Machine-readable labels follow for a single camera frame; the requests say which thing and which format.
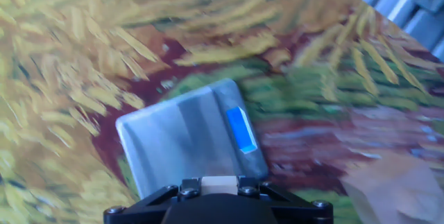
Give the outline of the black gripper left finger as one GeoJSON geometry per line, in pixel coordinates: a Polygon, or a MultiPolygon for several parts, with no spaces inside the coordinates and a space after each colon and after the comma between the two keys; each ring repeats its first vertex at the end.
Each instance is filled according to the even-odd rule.
{"type": "Polygon", "coordinates": [[[161,223],[170,207],[201,195],[201,178],[170,184],[129,207],[114,206],[103,212],[104,224],[161,223]]]}

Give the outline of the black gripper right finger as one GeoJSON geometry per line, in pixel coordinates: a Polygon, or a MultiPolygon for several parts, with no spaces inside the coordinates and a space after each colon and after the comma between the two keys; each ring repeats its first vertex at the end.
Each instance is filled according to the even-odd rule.
{"type": "Polygon", "coordinates": [[[272,182],[237,178],[238,196],[264,203],[278,223],[333,224],[334,207],[325,200],[307,201],[272,182]]]}

